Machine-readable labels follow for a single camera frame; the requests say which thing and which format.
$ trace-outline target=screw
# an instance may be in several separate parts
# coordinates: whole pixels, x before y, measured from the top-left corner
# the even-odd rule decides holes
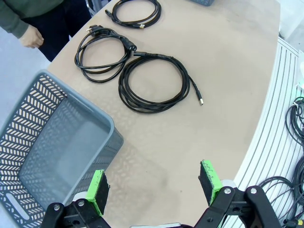
[[[78,206],[80,206],[80,207],[82,207],[84,204],[85,204],[85,202],[83,202],[83,200],[78,202]]]
[[[224,193],[226,193],[226,194],[230,194],[230,193],[231,193],[231,189],[226,188],[226,189],[224,190]]]
[[[58,204],[56,204],[55,206],[54,206],[54,210],[59,210],[60,209],[60,206],[58,205]]]
[[[251,192],[252,194],[256,194],[257,190],[256,190],[255,188],[252,188],[252,189],[250,190],[250,192]]]

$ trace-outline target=beige tabletop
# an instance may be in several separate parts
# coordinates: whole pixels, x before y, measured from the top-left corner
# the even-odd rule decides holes
[[[116,2],[106,9],[112,11]],[[48,68],[106,111],[124,137],[106,170],[111,188],[105,219],[114,228],[196,223],[207,207],[198,181],[199,162],[211,160],[221,179],[234,179],[257,126],[275,59],[276,0],[215,0],[211,7],[189,0],[159,2],[160,20],[144,30],[118,26],[101,10]],[[131,1],[119,9],[118,17],[142,19],[153,10],[148,1]],[[120,100],[118,78],[106,84],[86,80],[74,56],[86,29],[94,24],[127,36],[138,51],[180,60],[205,104],[199,105],[191,86],[188,97],[173,108],[138,114]],[[119,41],[102,40],[88,48],[84,62],[112,63],[123,52]],[[155,60],[136,68],[130,84],[143,98],[162,101],[179,92],[181,77],[170,63]]]

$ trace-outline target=blue plastic container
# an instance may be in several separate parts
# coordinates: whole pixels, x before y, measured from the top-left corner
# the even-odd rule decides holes
[[[191,1],[204,5],[204,6],[211,6],[212,3],[214,2],[214,0],[191,0]]]
[[[50,203],[86,191],[122,144],[108,114],[41,71],[1,131],[0,201],[20,227],[38,227]]]

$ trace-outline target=floor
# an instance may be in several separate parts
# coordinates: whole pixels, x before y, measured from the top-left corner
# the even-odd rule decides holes
[[[20,99],[27,84],[40,69],[47,68],[49,61],[38,49],[22,47],[19,41],[0,28],[0,127],[5,123],[16,101]],[[15,228],[6,211],[0,205],[1,224]]]

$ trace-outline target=white ribbed surface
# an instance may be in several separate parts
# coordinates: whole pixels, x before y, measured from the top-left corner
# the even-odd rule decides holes
[[[303,149],[292,140],[284,124],[288,107],[301,95],[301,90],[296,86],[297,63],[298,51],[279,38],[263,111],[248,152],[234,179],[240,190],[258,185],[272,176],[283,176],[291,180],[296,162],[303,155]],[[287,189],[287,186],[278,184],[267,193],[267,196],[272,201]],[[278,218],[288,211],[292,203],[291,195],[288,193],[273,203]],[[225,227],[241,226],[242,223],[237,217],[230,217]]]

